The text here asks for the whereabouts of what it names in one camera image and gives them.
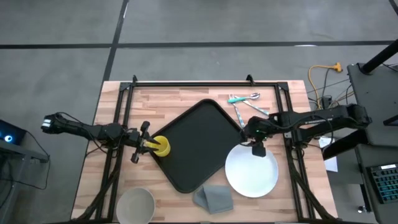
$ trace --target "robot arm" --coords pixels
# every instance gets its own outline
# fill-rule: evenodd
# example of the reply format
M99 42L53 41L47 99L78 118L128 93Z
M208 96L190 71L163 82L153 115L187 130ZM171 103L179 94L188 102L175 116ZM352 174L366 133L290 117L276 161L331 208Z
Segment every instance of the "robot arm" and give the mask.
M88 140L97 140L108 149L114 149L120 144L135 147L136 151L132 155L131 161L138 163L139 154L157 150L144 146L145 141L159 144L149 135L149 125L148 121L143 122L140 133L136 128L125 129L118 123L88 125L79 121L71 121L64 118L61 113L55 113L44 117L41 128L47 134L69 133Z
M268 119L253 116L244 127L243 133L253 139L252 146L255 156L266 156L263 140L274 134L291 133L294 147L306 147L312 138L341 128L365 128L371 123L371 118L362 106L337 106L327 110L317 110L305 113L279 112L270 114ZM303 125L316 124L310 128L300 128Z

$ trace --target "concrete floor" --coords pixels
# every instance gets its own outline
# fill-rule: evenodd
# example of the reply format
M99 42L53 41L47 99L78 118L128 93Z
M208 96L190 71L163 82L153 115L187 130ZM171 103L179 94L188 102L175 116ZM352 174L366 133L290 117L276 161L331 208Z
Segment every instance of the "concrete floor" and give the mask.
M110 44L122 2L0 0L0 45ZM119 42L394 40L397 22L388 0L130 0ZM257 80L305 80L310 91L311 65L340 62L345 68L384 47L117 49L109 79L130 80L134 74L139 80L242 80L251 74ZM0 50L0 119L32 132L52 160L49 186L23 188L13 223L70 218L87 141L43 134L40 125L57 111L93 122L108 55L109 49ZM313 71L316 86L323 85L324 74L321 68ZM346 78L346 72L330 72L328 83ZM348 85L331 86L325 94L336 96ZM42 185L46 166L32 170L26 181ZM335 179L330 182L339 217L375 222L372 214L356 212L363 204L356 186ZM354 196L347 200L347 195Z

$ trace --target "keyboard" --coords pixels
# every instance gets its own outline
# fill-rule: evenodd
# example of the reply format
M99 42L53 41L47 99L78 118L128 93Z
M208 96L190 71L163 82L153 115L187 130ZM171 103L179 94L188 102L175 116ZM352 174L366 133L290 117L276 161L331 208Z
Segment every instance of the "keyboard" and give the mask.
M398 202L398 164L368 167L380 203Z

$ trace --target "white paper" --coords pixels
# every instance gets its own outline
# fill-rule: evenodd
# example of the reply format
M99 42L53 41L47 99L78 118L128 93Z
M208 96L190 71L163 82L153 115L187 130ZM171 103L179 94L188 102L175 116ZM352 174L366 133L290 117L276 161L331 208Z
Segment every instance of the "white paper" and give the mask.
M331 141L331 138L322 136L319 139L319 146L325 147L325 146L329 145L330 141ZM326 167L327 171L338 172L336 157L332 157L330 159L325 160L325 167Z

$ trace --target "spoon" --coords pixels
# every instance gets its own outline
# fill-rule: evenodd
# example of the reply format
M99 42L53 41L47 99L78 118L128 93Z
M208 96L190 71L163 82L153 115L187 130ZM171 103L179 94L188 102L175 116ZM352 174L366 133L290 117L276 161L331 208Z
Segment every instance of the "spoon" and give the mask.
M235 98L235 99L230 99L230 100L228 100L228 103L235 103L235 102L246 100L248 98L251 100L255 100L259 97L260 97L260 93L252 93L252 94L250 94L250 96L247 96L247 97L239 97L239 98Z

